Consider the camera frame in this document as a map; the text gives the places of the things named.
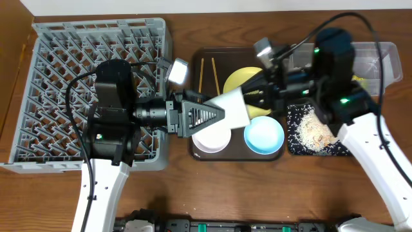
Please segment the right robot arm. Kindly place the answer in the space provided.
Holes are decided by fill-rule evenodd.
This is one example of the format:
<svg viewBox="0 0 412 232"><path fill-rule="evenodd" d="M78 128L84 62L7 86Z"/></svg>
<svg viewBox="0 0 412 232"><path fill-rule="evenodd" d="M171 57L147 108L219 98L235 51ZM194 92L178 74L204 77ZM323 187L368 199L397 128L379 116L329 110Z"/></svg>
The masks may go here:
<svg viewBox="0 0 412 232"><path fill-rule="evenodd" d="M340 28L315 33L312 65L289 72L284 64L292 46L274 46L268 39L254 45L263 69L242 84L247 104L286 115L290 104L308 103L357 159L383 199L391 226L365 218L338 225L338 231L410 231L411 163L391 136L380 103L353 80L355 49L351 35Z"/></svg>

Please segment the light blue bowl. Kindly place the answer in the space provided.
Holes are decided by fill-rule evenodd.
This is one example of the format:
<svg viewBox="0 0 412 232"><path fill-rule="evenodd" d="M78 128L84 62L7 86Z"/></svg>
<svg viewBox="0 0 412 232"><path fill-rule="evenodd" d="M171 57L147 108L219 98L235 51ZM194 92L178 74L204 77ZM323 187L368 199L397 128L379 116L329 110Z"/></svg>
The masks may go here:
<svg viewBox="0 0 412 232"><path fill-rule="evenodd" d="M243 137L250 150L260 155L269 155L283 147L285 132L279 121L259 116L245 127Z"/></svg>

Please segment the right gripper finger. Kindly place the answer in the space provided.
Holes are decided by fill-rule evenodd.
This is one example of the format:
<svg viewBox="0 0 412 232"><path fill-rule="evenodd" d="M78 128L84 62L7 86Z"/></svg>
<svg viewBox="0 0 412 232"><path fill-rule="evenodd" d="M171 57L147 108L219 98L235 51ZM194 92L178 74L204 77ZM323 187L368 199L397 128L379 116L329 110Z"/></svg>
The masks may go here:
<svg viewBox="0 0 412 232"><path fill-rule="evenodd" d="M273 107L274 95L268 92L250 92L244 94L244 101L248 105L263 110L271 110Z"/></svg>
<svg viewBox="0 0 412 232"><path fill-rule="evenodd" d="M268 90L266 70L261 70L241 85L243 93L265 93Z"/></svg>

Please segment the yellow green wrapper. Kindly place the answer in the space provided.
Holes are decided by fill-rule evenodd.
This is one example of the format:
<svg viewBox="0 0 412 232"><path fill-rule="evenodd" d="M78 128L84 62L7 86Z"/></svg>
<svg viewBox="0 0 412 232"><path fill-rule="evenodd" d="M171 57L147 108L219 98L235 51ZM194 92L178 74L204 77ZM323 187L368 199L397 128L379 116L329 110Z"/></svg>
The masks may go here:
<svg viewBox="0 0 412 232"><path fill-rule="evenodd" d="M356 75L353 75L352 80L357 81L363 88L366 88L368 85L367 79L362 78L362 77L357 77Z"/></svg>

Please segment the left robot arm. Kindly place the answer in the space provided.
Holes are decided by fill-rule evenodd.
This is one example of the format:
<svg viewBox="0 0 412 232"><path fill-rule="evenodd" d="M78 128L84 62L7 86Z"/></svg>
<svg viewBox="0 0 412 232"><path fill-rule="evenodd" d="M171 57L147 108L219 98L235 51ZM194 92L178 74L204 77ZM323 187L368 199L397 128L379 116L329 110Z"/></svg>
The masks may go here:
<svg viewBox="0 0 412 232"><path fill-rule="evenodd" d="M190 90L139 98L134 74L145 73L123 59L104 61L92 73L98 102L89 110L86 130L73 127L84 162L72 230L112 231L141 129L190 137L223 120L225 111L206 104L207 96Z"/></svg>

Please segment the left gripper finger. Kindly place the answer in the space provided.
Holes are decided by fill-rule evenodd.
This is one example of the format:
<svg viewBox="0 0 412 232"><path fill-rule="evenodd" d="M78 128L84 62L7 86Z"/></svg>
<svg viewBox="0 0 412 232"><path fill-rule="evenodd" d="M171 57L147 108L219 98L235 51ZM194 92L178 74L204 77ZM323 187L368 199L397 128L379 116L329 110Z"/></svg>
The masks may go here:
<svg viewBox="0 0 412 232"><path fill-rule="evenodd" d="M190 137L225 118L219 107L182 101L182 137Z"/></svg>
<svg viewBox="0 0 412 232"><path fill-rule="evenodd" d="M192 102L206 102L211 99L211 97L208 95L204 95L192 90L184 90L183 95L185 100Z"/></svg>

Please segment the white cup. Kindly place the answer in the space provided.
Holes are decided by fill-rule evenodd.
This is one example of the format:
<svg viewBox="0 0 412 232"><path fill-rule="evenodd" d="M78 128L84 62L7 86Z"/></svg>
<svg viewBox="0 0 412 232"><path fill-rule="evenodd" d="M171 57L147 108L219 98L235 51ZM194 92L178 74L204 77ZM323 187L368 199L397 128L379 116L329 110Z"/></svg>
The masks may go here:
<svg viewBox="0 0 412 232"><path fill-rule="evenodd" d="M237 129L250 124L247 106L240 87L214 97L205 104L225 110L225 118L216 123L218 126L225 129Z"/></svg>

